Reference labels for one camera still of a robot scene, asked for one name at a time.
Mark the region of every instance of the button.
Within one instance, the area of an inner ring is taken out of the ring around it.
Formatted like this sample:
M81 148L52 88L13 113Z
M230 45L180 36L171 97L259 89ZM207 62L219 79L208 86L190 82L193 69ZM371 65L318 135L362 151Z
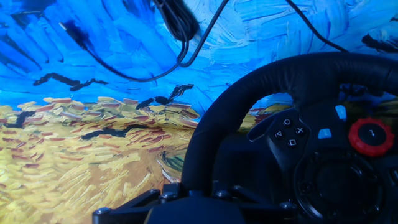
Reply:
M296 134L297 134L298 136L304 135L304 134L305 134L305 133L304 133L304 128L296 128Z
M359 153L370 157L383 156L394 145L391 128L381 120L359 119L349 130L349 143Z
M290 127L290 125L292 125L292 121L290 119L285 119L284 120L284 126L285 127Z
M331 138L330 129L325 128L319 131L318 139L328 139Z
M364 124L358 131L359 138L370 146L381 146L386 141L386 132L377 124Z
M337 112L338 117L339 117L341 120L346 121L346 120L347 120L347 111L346 111L346 108L345 108L343 105L337 105L337 106L335 107L335 109L336 109L336 112Z
M296 147L297 142L294 139L289 140L289 143L287 143L288 146L290 147Z
M275 138L280 139L280 138L283 138L283 137L284 137L284 135L282 134L282 131L278 131L278 132L275 134Z
M391 178L394 183L398 184L398 169L391 171Z

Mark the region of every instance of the screw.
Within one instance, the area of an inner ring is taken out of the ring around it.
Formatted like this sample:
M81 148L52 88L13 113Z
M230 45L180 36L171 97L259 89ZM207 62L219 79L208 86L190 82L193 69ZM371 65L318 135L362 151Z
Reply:
M369 178L369 181L372 183L376 183L378 180L379 180L379 177L374 174L372 176L370 176L370 178Z
M349 158L351 158L351 153L348 151L345 151L345 152L343 152L342 156L343 156L343 158L349 159Z
M303 194L310 194L313 190L312 184L308 182L304 182L300 184L300 190Z
M162 194L162 198L172 198L174 196L175 196L175 194L173 192L164 192Z
M160 192L160 190L157 190L157 189L150 189L149 192L150 192L151 194L154 194L154 193Z
M297 205L293 204L292 202L283 202L280 203L279 206L281 206L283 209L296 209Z
M99 209L95 210L94 213L95 213L96 215L104 215L104 214L107 214L107 213L109 213L109 212L111 212L111 209L110 209L110 208L103 207L103 208L99 208Z
M218 198L225 198L228 196L229 196L229 193L226 190L219 190L216 192L216 197L218 197Z
M327 216L330 220L335 220L338 218L338 212L334 211L334 210L330 210L330 211L328 211Z

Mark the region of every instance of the blue button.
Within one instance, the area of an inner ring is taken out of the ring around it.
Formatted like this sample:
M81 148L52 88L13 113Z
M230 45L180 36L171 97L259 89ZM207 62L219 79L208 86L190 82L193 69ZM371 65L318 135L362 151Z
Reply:
M331 138L330 129L325 128L320 130L318 134L318 139L327 139L327 138Z
M340 119L342 119L343 121L347 120L346 108L343 105L336 106L336 112Z

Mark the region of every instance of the yellow wheat field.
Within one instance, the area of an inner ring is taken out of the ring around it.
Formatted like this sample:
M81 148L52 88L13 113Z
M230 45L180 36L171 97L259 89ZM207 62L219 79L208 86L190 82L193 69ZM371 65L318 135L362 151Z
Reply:
M185 150L198 115L188 105L149 106L99 97L97 103L69 98L44 99L0 106L0 223L91 223L100 207L116 208L145 190L177 182ZM394 124L398 103L376 116ZM363 110L347 105L351 115ZM288 106L274 105L247 115L241 130L250 129L268 114ZM35 111L23 128L7 128L23 111ZM124 130L125 136L99 134L104 128Z

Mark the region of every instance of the triangle button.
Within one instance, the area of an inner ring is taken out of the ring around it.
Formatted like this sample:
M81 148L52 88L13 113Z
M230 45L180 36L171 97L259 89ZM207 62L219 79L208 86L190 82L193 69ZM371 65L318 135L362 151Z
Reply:
M278 131L278 132L275 134L275 138L282 138L282 137L283 137L282 131Z

